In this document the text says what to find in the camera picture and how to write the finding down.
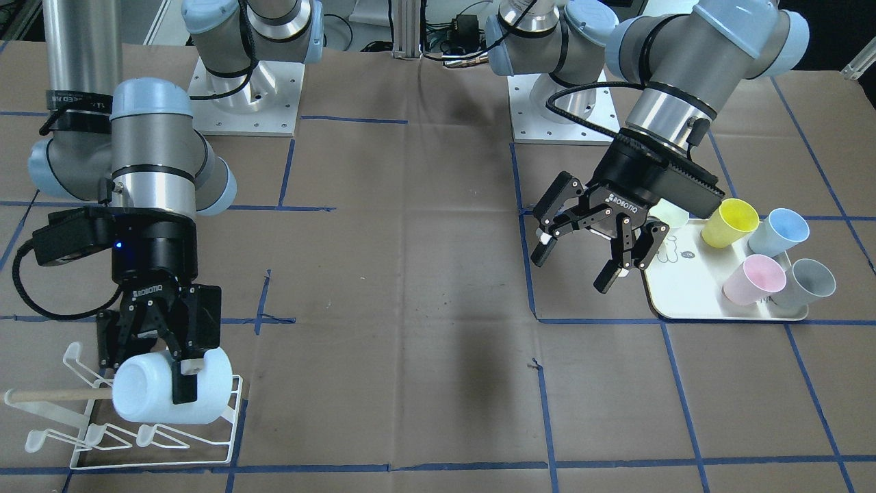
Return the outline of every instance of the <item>cup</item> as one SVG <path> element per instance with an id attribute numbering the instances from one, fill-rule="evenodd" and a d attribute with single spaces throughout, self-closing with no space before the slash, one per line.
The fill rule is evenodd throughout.
<path id="1" fill-rule="evenodd" d="M 688 223 L 690 214 L 681 207 L 662 198 L 648 214 L 666 223 L 669 229 L 678 229 Z"/>
<path id="2" fill-rule="evenodd" d="M 806 219 L 790 209 L 776 209 L 748 238 L 748 247 L 756 254 L 774 257 L 808 237 Z"/>
<path id="3" fill-rule="evenodd" d="M 748 202 L 728 198 L 706 221 L 702 236 L 710 247 L 724 248 L 756 230 L 759 224 L 758 212 Z"/>
<path id="4" fill-rule="evenodd" d="M 779 306 L 799 308 L 826 298 L 837 290 L 837 279 L 824 264 L 800 259 L 788 269 L 788 285 L 771 296 Z"/>
<path id="5" fill-rule="evenodd" d="M 727 299 L 745 306 L 778 293 L 785 287 L 785 282 L 785 271 L 779 262 L 766 255 L 754 254 L 730 274 L 723 291 Z"/>
<path id="6" fill-rule="evenodd" d="M 139 423 L 205 425 L 219 418 L 231 397 L 231 363 L 221 349 L 204 354 L 198 372 L 198 400 L 174 404 L 167 351 L 139 354 L 122 363 L 113 382 L 112 403 L 122 418 Z"/>

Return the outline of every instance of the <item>white tray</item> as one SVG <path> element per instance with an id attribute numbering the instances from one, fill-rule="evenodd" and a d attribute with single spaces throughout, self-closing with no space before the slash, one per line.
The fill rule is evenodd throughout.
<path id="1" fill-rule="evenodd" d="M 691 219 L 669 232 L 651 265 L 645 270 L 645 287 L 651 306 L 666 318 L 702 320 L 803 320 L 809 307 L 782 308 L 769 298 L 738 306 L 721 292 L 724 281 L 752 254 L 748 238 L 727 248 L 712 248 L 700 237 L 705 219 Z M 775 259 L 790 267 L 787 254 Z"/>

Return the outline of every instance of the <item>light blue joint cap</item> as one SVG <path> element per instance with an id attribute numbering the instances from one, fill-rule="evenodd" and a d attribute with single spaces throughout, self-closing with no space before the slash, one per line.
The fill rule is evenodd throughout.
<path id="1" fill-rule="evenodd" d="M 617 14 L 598 0 L 569 0 L 566 19 L 572 29 L 603 48 L 618 26 Z"/>
<path id="2" fill-rule="evenodd" d="M 627 30 L 629 30 L 632 23 L 636 22 L 639 18 L 640 17 L 628 18 L 620 23 L 618 27 L 614 28 L 614 31 L 611 32 L 611 36 L 608 38 L 608 42 L 605 43 L 605 65 L 608 66 L 609 71 L 611 71 L 616 77 L 620 77 L 623 80 L 626 80 L 626 77 L 624 77 L 623 72 L 620 70 L 620 45 L 624 42 L 624 36 L 626 35 Z"/>
<path id="3" fill-rule="evenodd" d="M 231 168 L 228 167 L 228 163 L 222 158 L 219 158 L 219 161 L 225 165 L 225 169 L 228 169 L 228 181 L 225 183 L 225 190 L 223 190 L 219 198 L 213 202 L 213 205 L 210 205 L 203 211 L 198 211 L 199 216 L 215 216 L 216 214 L 225 211 L 234 202 L 234 197 L 237 196 L 237 179 L 235 179 L 234 174 L 231 173 Z"/>
<path id="4" fill-rule="evenodd" d="M 809 23 L 797 12 L 783 12 L 786 12 L 791 19 L 788 39 L 785 40 L 785 46 L 781 48 L 781 52 L 779 52 L 779 56 L 776 57 L 773 65 L 770 65 L 758 77 L 759 79 L 760 77 L 781 75 L 796 67 L 800 63 L 800 59 L 803 58 L 803 55 L 806 54 L 806 48 L 809 47 Z"/>
<path id="5" fill-rule="evenodd" d="M 755 60 L 779 19 L 769 0 L 700 0 L 694 13 Z"/>
<path id="6" fill-rule="evenodd" d="M 133 115 L 169 113 L 192 116 L 192 104 L 183 88 L 153 77 L 122 82 L 112 95 L 110 120 Z"/>
<path id="7" fill-rule="evenodd" d="M 489 16 L 487 18 L 484 34 L 487 46 L 492 46 L 493 43 L 505 35 L 496 16 Z M 508 54 L 508 48 L 505 47 L 504 41 L 501 45 L 490 50 L 490 68 L 492 68 L 493 74 L 496 75 L 514 75 L 514 68 L 511 66 L 511 55 Z"/>
<path id="8" fill-rule="evenodd" d="M 51 142 L 51 139 L 42 139 L 31 148 L 31 156 L 27 158 L 27 172 L 31 176 L 31 181 L 41 192 L 49 196 L 79 200 L 61 186 L 58 177 L 52 171 L 52 166 L 49 164 Z"/>
<path id="9" fill-rule="evenodd" d="M 304 63 L 319 63 L 322 60 L 322 2 L 314 0 L 314 9 L 310 13 L 310 45 L 307 46 L 307 54 L 304 55 Z"/>
<path id="10" fill-rule="evenodd" d="M 182 20 L 190 34 L 201 34 L 225 22 L 239 8 L 237 0 L 185 0 Z"/>

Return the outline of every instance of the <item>table surface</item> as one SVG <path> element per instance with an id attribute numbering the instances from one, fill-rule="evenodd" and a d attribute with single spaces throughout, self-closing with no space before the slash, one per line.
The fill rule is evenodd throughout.
<path id="1" fill-rule="evenodd" d="M 196 60 L 125 46 L 124 77 L 186 87 Z M 0 389 L 75 385 L 74 340 L 95 359 L 92 322 L 36 317 L 10 279 L 14 249 L 72 206 L 28 208 L 47 79 L 44 45 L 0 45 Z M 637 95 L 613 95 L 623 117 Z M 209 138 L 239 184 L 231 210 L 198 219 L 198 282 L 223 288 L 245 379 L 232 463 L 69 475 L 70 446 L 24 452 L 51 424 L 3 406 L 0 489 L 876 491 L 874 116 L 836 73 L 740 84 L 695 160 L 761 215 L 806 217 L 792 260 L 828 265 L 837 293 L 800 323 L 670 322 L 638 273 L 596 293 L 609 246 L 594 235 L 526 259 L 532 204 L 604 147 L 514 145 L 487 67 L 327 51 L 294 139 Z M 107 254 L 23 276 L 61 312 L 115 288 Z"/>

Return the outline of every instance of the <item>wooden stick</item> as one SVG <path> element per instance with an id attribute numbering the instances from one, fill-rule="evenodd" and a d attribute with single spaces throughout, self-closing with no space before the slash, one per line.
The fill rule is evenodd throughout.
<path id="1" fill-rule="evenodd" d="M 112 388 L 103 389 L 58 389 L 58 390 L 15 390 L 7 392 L 9 404 L 41 401 L 88 401 L 90 399 L 111 399 Z"/>

